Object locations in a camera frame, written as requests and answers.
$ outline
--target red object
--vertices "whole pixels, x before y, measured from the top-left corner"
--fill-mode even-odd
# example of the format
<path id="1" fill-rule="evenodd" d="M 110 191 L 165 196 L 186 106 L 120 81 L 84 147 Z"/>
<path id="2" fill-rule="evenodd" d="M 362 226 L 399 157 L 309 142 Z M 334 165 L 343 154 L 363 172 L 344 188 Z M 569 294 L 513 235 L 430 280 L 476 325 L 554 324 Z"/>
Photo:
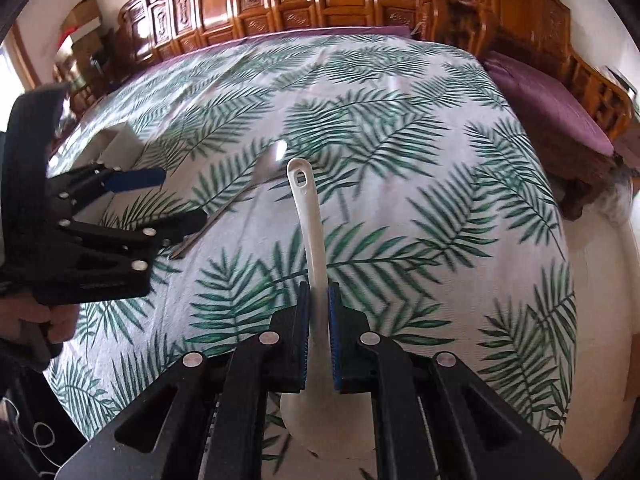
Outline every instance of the red object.
<path id="1" fill-rule="evenodd" d="M 69 27 L 67 29 L 65 29 L 62 34 L 60 34 L 60 39 L 58 40 L 58 48 L 60 48 L 62 46 L 63 43 L 65 43 L 66 37 L 70 36 L 71 34 L 73 34 L 76 30 L 78 30 L 80 27 Z"/>

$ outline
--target leaf print fabric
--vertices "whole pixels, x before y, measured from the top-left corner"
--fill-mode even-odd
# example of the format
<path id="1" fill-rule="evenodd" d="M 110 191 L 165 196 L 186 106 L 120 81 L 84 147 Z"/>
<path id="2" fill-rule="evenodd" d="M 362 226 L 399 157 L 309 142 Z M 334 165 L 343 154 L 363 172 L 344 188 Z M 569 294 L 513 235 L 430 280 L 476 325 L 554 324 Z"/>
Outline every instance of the leaf print fabric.
<path id="1" fill-rule="evenodd" d="M 286 158 L 314 168 L 328 273 L 345 304 L 407 350 L 454 352 L 559 443 L 577 330 L 561 219 L 522 126 L 471 55 L 389 36 L 200 51 L 109 96 L 51 173 L 124 120 L 146 140 L 137 167 L 161 166 L 168 178 L 117 195 L 103 225 L 211 214 L 285 139 Z M 220 354 L 264 330 L 305 277 L 283 168 L 234 202 L 187 259 L 161 255 L 147 298 L 83 305 L 47 377 L 91 437 L 184 352 Z M 270 397 L 263 477 L 289 478 L 289 463 L 328 467 L 288 435 L 278 402 Z M 340 475 L 375 478 L 375 460 Z"/>

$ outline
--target purple fabric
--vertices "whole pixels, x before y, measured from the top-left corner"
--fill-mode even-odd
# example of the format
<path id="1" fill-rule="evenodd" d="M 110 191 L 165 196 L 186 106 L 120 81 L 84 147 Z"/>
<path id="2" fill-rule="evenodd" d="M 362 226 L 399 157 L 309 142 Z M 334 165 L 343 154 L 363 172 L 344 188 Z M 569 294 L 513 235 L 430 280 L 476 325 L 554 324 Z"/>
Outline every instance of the purple fabric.
<path id="1" fill-rule="evenodd" d="M 498 52 L 482 62 L 496 86 L 522 122 L 547 127 L 606 156 L 613 155 L 607 134 L 561 82 Z"/>
<path id="2" fill-rule="evenodd" d="M 223 43 L 217 43 L 205 48 L 201 48 L 198 52 L 210 52 L 212 54 L 226 50 L 232 46 L 237 46 L 245 43 L 260 43 L 261 41 L 279 40 L 281 38 L 309 38 L 311 36 L 338 36 L 348 34 L 365 34 L 373 35 L 379 34 L 380 36 L 397 36 L 399 38 L 411 38 L 411 30 L 406 25 L 389 25 L 387 27 L 323 27 L 323 28 L 297 28 L 296 30 L 283 30 L 281 32 L 268 32 L 267 34 L 256 34 L 255 36 L 247 36 L 246 38 L 239 38 L 238 40 L 229 40 Z M 166 68 L 171 66 L 172 63 L 192 54 L 188 52 L 181 54 L 180 56 L 172 57 L 166 61 L 151 67 L 144 73 L 149 73 L 152 70 L 157 70 L 160 67 Z"/>

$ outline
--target handle hole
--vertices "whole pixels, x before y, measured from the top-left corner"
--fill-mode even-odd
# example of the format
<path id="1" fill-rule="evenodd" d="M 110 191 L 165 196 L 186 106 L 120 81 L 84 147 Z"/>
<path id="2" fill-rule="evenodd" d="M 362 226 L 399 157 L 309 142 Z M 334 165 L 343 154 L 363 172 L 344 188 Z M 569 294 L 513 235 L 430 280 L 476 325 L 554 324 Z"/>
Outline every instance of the handle hole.
<path id="1" fill-rule="evenodd" d="M 298 184 L 298 187 L 306 186 L 306 175 L 304 171 L 297 171 L 295 174 L 295 179 L 296 179 L 296 184 Z"/>

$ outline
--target white cable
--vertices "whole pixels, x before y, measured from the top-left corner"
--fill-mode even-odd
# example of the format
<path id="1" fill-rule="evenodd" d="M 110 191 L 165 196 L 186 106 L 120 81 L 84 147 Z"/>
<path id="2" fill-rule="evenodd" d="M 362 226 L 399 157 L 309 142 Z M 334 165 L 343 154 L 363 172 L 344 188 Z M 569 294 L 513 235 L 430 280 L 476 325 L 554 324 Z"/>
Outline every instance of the white cable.
<path id="1" fill-rule="evenodd" d="M 20 429 L 20 410 L 18 410 L 18 408 L 16 407 L 16 405 L 14 404 L 14 402 L 11 399 L 8 399 L 7 397 L 3 397 L 2 400 L 4 402 L 6 402 L 7 404 L 10 404 L 14 408 L 14 410 L 15 410 L 15 426 L 18 429 L 18 433 L 20 433 L 20 436 L 24 439 L 24 441 L 29 443 L 29 444 L 31 444 L 33 447 L 37 447 L 38 450 L 40 451 L 41 455 L 44 458 L 46 458 L 49 462 L 51 462 L 58 469 L 60 469 L 61 466 L 56 464 L 55 462 L 53 462 L 53 460 L 50 459 L 47 455 L 45 455 L 44 452 L 43 452 L 43 449 L 47 449 L 47 447 L 51 447 L 56 443 L 56 434 L 53 432 L 51 427 L 48 424 L 45 424 L 44 422 L 36 422 L 33 425 L 33 429 L 31 430 L 32 433 L 33 433 L 33 439 L 35 440 L 35 442 L 32 442 L 31 440 L 29 440 L 27 437 L 24 436 L 24 433 Z M 48 444 L 40 444 L 40 443 L 38 443 L 38 437 L 36 435 L 36 430 L 41 426 L 44 426 L 45 428 L 47 428 L 49 430 L 49 432 L 51 433 L 51 442 L 49 442 Z M 40 476 L 42 476 L 43 474 L 49 474 L 49 473 L 47 473 L 46 471 L 39 473 Z"/>

